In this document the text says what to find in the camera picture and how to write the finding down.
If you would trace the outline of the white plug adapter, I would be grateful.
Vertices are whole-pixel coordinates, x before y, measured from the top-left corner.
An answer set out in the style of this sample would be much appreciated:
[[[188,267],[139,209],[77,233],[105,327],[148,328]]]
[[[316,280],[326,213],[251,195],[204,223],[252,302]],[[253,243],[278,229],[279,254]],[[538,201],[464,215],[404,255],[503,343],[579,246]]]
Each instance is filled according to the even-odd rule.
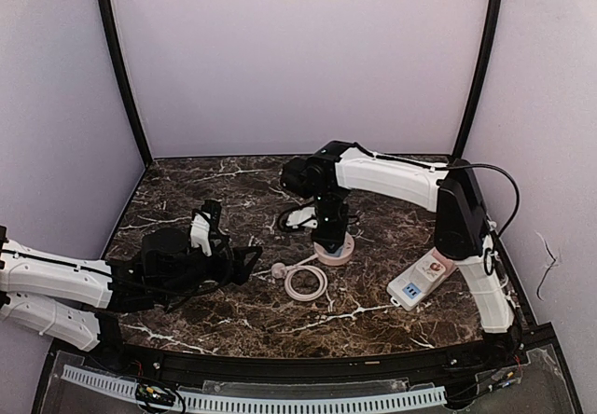
[[[426,255],[414,264],[411,281],[420,289],[429,288],[440,280],[448,269],[432,255]]]

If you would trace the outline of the pink cube socket adapter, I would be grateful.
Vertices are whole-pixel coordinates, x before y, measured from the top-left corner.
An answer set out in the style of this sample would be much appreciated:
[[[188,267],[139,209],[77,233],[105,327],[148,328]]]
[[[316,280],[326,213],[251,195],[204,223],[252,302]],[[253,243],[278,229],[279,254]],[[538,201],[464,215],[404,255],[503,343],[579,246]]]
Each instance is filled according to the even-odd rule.
[[[455,266],[451,259],[442,255],[436,248],[432,250],[432,257],[435,263],[438,263],[444,267],[444,274],[446,276],[449,276],[453,273]]]

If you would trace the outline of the blue plug adapter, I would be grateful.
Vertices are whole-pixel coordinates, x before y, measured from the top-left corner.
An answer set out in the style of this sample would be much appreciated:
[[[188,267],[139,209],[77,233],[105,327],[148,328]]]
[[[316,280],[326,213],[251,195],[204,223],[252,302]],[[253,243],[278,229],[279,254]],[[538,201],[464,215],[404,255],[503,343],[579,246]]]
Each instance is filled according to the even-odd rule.
[[[337,251],[338,256],[349,256],[354,252],[354,243],[352,241],[346,241],[342,247]]]

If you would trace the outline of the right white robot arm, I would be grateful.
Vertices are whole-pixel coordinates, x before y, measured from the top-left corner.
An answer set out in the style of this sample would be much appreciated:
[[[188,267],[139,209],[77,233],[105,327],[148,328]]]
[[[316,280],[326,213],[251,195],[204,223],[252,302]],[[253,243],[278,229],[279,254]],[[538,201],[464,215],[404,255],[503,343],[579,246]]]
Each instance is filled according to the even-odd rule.
[[[342,261],[354,245],[345,201],[350,191],[415,204],[435,216],[434,246],[388,283],[393,303],[411,311],[458,270],[477,305],[483,332],[505,335],[515,324],[515,310],[494,269],[499,233],[487,215],[475,168],[465,160],[424,162],[331,141],[283,166],[282,188],[306,202],[284,211],[278,227],[286,232],[309,229],[321,260]]]

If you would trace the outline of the pink round power socket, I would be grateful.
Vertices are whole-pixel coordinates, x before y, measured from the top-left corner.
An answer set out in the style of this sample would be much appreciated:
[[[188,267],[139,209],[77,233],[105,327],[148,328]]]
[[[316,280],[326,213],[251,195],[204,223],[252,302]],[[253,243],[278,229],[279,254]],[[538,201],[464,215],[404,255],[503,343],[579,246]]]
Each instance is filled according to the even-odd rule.
[[[354,238],[349,233],[346,233],[344,242],[353,242],[354,243]],[[343,266],[343,265],[347,264],[353,257],[353,255],[338,256],[337,251],[339,249],[340,249],[340,247],[335,252],[330,253],[319,243],[315,242],[313,244],[313,250],[317,256],[317,260],[320,263],[322,263],[323,265],[331,266],[331,267]]]

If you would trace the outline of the white multicolour power strip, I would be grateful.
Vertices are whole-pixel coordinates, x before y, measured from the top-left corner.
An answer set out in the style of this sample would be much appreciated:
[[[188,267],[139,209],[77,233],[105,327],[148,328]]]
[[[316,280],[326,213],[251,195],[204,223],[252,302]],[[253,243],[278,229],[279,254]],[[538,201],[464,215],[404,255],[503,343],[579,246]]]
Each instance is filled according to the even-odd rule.
[[[432,250],[425,255],[432,255]],[[414,262],[405,271],[395,277],[386,286],[386,292],[391,298],[391,303],[397,307],[401,307],[405,311],[413,311],[414,308],[428,297],[441,283],[443,283],[449,276],[444,275],[440,280],[435,282],[432,286],[425,289],[420,289],[415,283],[411,281],[411,273],[414,269]]]

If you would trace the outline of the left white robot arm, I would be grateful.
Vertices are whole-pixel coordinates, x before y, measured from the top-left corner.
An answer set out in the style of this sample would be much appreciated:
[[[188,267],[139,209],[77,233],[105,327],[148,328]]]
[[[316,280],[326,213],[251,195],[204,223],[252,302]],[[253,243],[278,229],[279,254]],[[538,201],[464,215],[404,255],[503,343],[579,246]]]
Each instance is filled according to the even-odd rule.
[[[232,247],[210,229],[192,241],[178,228],[146,234],[128,260],[82,260],[1,240],[1,318],[91,352],[117,348],[119,313],[174,311],[193,297],[246,283],[259,246]]]

